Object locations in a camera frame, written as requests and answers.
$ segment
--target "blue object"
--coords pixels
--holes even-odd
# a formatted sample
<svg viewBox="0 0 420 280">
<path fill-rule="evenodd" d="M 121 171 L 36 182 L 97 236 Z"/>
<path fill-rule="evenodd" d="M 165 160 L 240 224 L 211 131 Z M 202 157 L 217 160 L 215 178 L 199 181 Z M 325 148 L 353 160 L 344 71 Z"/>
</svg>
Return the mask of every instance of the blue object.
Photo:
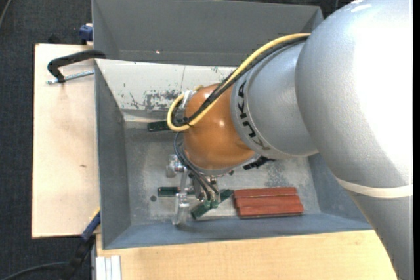
<svg viewBox="0 0 420 280">
<path fill-rule="evenodd" d="M 79 36 L 82 40 L 93 41 L 93 27 L 83 25 L 79 29 Z"/>
</svg>

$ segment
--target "gray bin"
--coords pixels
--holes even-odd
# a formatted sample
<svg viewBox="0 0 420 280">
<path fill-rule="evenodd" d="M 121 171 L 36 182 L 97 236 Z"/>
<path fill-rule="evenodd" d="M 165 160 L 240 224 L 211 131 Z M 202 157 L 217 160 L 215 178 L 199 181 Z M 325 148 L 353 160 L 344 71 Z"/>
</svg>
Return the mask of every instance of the gray bin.
<svg viewBox="0 0 420 280">
<path fill-rule="evenodd" d="M 321 21 L 320 9 L 311 6 L 93 0 L 94 47 L 114 60 L 237 66 L 269 40 L 311 32 Z M 95 87 L 105 249 L 371 229 L 319 155 L 238 168 L 219 179 L 222 189 L 295 186 L 302 216 L 240 220 L 227 200 L 200 220 L 173 226 L 175 199 L 152 196 L 160 186 L 179 184 L 179 176 L 165 176 L 174 134 L 128 123 L 98 65 Z"/>
</svg>

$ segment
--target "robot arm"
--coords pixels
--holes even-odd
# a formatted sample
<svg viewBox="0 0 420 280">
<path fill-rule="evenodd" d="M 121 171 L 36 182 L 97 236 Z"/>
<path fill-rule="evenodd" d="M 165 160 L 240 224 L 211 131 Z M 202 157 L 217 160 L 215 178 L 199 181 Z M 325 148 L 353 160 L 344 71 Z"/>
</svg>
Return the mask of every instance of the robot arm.
<svg viewBox="0 0 420 280">
<path fill-rule="evenodd" d="M 413 279 L 412 55 L 413 0 L 357 0 L 235 78 L 230 97 L 186 127 L 185 154 L 212 176 L 255 154 L 319 152 L 399 278 Z M 190 111 L 211 92 L 199 91 Z M 203 145 L 218 134 L 235 151 Z"/>
</svg>

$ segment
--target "metal bracket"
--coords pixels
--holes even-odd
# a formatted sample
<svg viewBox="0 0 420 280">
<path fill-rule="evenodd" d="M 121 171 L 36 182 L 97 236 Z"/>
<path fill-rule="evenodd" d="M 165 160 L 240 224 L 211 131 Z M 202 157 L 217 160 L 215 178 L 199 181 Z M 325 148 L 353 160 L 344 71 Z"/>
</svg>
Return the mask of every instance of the metal bracket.
<svg viewBox="0 0 420 280">
<path fill-rule="evenodd" d="M 64 76 L 58 67 L 67 66 L 69 64 L 90 60 L 91 58 L 106 58 L 103 52 L 99 50 L 85 50 L 83 52 L 77 52 L 75 54 L 63 56 L 60 58 L 55 58 L 48 63 L 47 69 L 56 79 L 52 81 L 47 81 L 48 84 L 53 83 L 64 83 L 70 79 L 80 78 L 84 76 L 91 75 L 92 73 L 89 71 L 85 71 L 83 73 L 77 73 L 75 75 Z"/>
</svg>

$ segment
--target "black clamp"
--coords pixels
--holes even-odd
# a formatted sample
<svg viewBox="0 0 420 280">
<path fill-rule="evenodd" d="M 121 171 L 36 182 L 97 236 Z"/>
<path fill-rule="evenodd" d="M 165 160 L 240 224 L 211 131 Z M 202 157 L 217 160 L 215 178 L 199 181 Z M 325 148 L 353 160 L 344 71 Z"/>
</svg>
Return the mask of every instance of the black clamp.
<svg viewBox="0 0 420 280">
<path fill-rule="evenodd" d="M 48 63 L 47 69 L 56 78 L 56 81 L 51 81 L 51 83 L 64 83 L 67 79 L 58 67 L 68 66 L 69 64 L 90 60 L 91 58 L 106 58 L 105 54 L 99 50 L 85 50 L 83 52 L 77 52 L 75 54 L 63 56 L 60 58 L 55 58 Z"/>
</svg>

